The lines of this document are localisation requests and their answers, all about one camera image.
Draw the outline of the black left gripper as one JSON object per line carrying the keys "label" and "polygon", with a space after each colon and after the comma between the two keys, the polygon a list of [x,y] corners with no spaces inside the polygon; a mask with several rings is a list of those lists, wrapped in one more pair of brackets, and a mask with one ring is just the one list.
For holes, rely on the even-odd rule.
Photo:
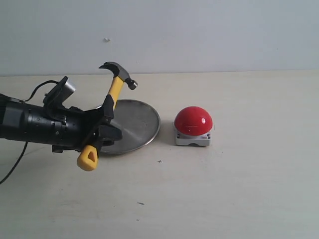
{"label": "black left gripper", "polygon": [[52,152],[80,152],[87,145],[100,152],[103,146],[121,140],[122,131],[119,128],[108,123],[101,125],[104,117],[108,120],[114,118],[114,104],[112,96],[106,95],[101,108],[84,111],[70,107],[64,110],[66,123],[62,126],[59,139],[52,146]]}

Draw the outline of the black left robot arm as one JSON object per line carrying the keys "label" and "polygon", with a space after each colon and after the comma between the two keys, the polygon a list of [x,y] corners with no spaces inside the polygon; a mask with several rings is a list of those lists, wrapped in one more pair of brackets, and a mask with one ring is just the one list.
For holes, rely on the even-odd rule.
{"label": "black left robot arm", "polygon": [[52,145],[52,151],[80,152],[85,146],[113,145],[122,139],[119,128],[111,125],[114,117],[111,96],[101,107],[83,111],[77,107],[40,107],[0,96],[1,138]]}

